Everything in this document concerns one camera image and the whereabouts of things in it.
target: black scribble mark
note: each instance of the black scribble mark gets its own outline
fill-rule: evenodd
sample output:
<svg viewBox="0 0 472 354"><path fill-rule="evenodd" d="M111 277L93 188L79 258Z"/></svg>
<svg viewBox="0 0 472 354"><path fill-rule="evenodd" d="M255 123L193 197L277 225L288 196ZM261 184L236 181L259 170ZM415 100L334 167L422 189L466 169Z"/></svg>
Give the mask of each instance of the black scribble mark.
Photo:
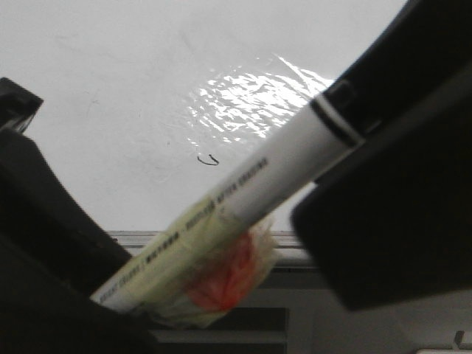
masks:
<svg viewBox="0 0 472 354"><path fill-rule="evenodd" d="M200 156L197 156L197 160L199 160L199 162L201 162L202 164L207 164L209 166L218 166L220 164L220 162L215 159L211 154L208 156L211 158L211 160L213 160L214 164L203 161L202 159L200 159Z"/></svg>

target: whiteboard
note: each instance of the whiteboard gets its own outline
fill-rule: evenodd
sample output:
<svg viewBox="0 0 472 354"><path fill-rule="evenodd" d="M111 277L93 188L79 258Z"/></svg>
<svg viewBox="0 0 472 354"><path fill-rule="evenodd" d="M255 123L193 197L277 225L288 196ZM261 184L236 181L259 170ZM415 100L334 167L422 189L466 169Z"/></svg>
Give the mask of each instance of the whiteboard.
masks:
<svg viewBox="0 0 472 354"><path fill-rule="evenodd" d="M163 230L403 3L4 0L0 76L45 100L25 135L102 228Z"/></svg>

